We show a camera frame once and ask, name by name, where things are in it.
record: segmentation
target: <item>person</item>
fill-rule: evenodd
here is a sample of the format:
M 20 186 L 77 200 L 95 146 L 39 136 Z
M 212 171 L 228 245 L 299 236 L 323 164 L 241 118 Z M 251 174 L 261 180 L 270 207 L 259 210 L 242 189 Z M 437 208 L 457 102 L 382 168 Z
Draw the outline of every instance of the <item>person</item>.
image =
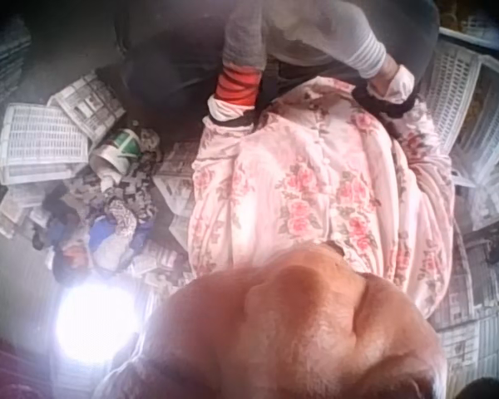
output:
M 365 18 L 349 29 L 336 40 L 378 46 Z M 385 51 L 381 62 L 362 56 L 355 67 L 370 70 L 361 72 L 367 83 L 314 78 L 277 99 L 254 129 L 262 39 L 244 38 L 238 58 L 226 41 L 193 164 L 196 274 L 330 242 L 353 269 L 402 289 L 427 318 L 451 274 L 454 186 L 414 75 Z
M 170 20 L 167 27 L 130 48 L 123 64 L 102 68 L 98 75 L 136 119 L 154 128 L 168 142 L 200 135 L 200 122 L 208 111 L 207 99 L 222 70 L 224 49 L 249 48 L 241 32 L 264 42 L 264 51 L 252 56 L 255 65 L 264 68 L 258 111 L 316 76 L 331 76 L 354 85 L 362 83 L 361 75 L 369 74 L 369 65 L 381 62 L 386 52 L 404 65 L 418 83 L 437 42 L 439 18 L 432 0 L 318 0 L 306 2 L 310 4 L 308 10 L 299 0 L 274 0 L 264 2 L 263 12 L 258 14 L 262 3 L 216 0 L 206 6 L 203 2 L 189 5 L 189 1 L 170 5 L 165 18 Z M 193 10 L 201 10 L 200 16 Z M 304 13 L 308 18 L 296 22 L 295 18 Z M 174 14 L 185 17 L 173 22 Z M 321 19 L 315 25 L 321 29 L 296 31 L 287 26 L 310 26 L 310 18 Z M 353 40 L 351 33 L 343 32 L 355 21 L 367 21 L 371 29 L 356 30 Z M 370 38 L 369 32 L 377 41 L 365 40 Z M 352 40 L 335 48 L 334 44 L 344 37 Z M 354 59 L 361 43 L 373 47 L 366 46 L 363 56 Z M 364 56 L 366 63 L 361 67 Z
M 307 25 L 290 11 L 292 37 L 322 15 Z M 368 84 L 316 77 L 256 128 L 264 41 L 257 29 L 236 57 L 225 47 L 193 164 L 199 277 L 155 311 L 96 399 L 445 397 L 426 318 L 451 273 L 451 162 L 414 75 L 354 21 L 335 57 Z M 364 45 L 378 62 L 352 61 Z
M 432 327 L 394 284 L 306 244 L 198 278 L 93 399 L 445 398 Z

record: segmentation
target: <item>red fabric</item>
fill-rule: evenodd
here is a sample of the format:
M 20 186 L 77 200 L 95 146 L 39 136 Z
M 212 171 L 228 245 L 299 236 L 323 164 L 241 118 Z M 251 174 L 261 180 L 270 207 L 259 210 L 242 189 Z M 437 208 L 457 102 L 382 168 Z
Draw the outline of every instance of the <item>red fabric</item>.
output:
M 237 106 L 253 106 L 259 94 L 262 72 L 250 66 L 224 65 L 215 98 Z

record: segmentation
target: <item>pink rose print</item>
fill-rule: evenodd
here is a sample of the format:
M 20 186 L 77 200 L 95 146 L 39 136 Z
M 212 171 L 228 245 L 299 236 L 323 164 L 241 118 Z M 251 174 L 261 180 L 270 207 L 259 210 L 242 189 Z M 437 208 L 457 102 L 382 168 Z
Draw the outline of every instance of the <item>pink rose print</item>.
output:
M 309 229 L 309 220 L 307 218 L 292 218 L 288 222 L 288 228 L 292 235 L 302 236 Z
M 290 201 L 288 207 L 291 218 L 297 219 L 306 218 L 307 216 L 309 216 L 309 204 L 302 199 L 294 199 Z
M 351 183 L 344 181 L 338 189 L 338 201 L 341 205 L 351 205 L 353 203 L 353 188 Z
M 422 266 L 427 273 L 436 273 L 438 271 L 438 262 L 433 253 L 426 256 Z
M 349 219 L 349 227 L 351 228 L 351 235 L 366 236 L 366 222 L 358 216 L 353 216 Z
M 238 169 L 234 172 L 231 184 L 235 196 L 241 197 L 250 192 L 250 183 L 242 169 Z
M 292 191 L 298 191 L 299 190 L 299 182 L 298 182 L 298 176 L 296 175 L 291 175 L 286 178 L 286 186 L 291 189 Z
M 355 179 L 353 181 L 353 197 L 354 197 L 354 202 L 359 205 L 364 205 L 367 202 L 369 202 L 369 194 L 368 194 L 368 189 L 366 188 L 366 185 L 360 180 L 360 179 Z
M 316 176 L 314 172 L 305 165 L 298 170 L 298 182 L 304 191 L 314 192 L 316 190 Z
M 366 112 L 355 112 L 351 115 L 351 121 L 360 131 L 369 131 L 373 126 L 373 117 Z
M 206 168 L 194 173 L 192 180 L 194 181 L 194 189 L 198 197 L 201 197 L 204 190 L 212 181 L 212 178 L 213 173 Z
M 398 248 L 398 256 L 396 257 L 396 270 L 406 270 L 410 263 L 410 251 L 407 247 Z
M 361 250 L 362 252 L 367 251 L 370 247 L 370 240 L 369 240 L 369 237 L 367 235 L 362 235 L 362 236 L 357 237 L 354 240 L 354 242 L 355 242 L 355 245 L 357 246 L 357 248 L 359 250 Z

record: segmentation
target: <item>trash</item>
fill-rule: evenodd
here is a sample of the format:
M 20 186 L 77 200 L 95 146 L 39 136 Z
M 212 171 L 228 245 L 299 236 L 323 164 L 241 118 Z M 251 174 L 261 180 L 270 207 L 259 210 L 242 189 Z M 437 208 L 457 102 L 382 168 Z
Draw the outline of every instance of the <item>trash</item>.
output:
M 0 233 L 12 239 L 27 215 L 27 209 L 18 206 L 7 192 L 0 203 Z
M 120 175 L 126 175 L 130 169 L 130 160 L 140 155 L 139 137 L 131 129 L 121 129 L 92 152 L 89 163 L 100 179 L 109 175 L 115 180 L 115 174 L 108 169 L 114 168 Z
M 140 277 L 152 270 L 173 270 L 178 253 L 149 240 L 141 253 L 133 258 L 133 276 Z

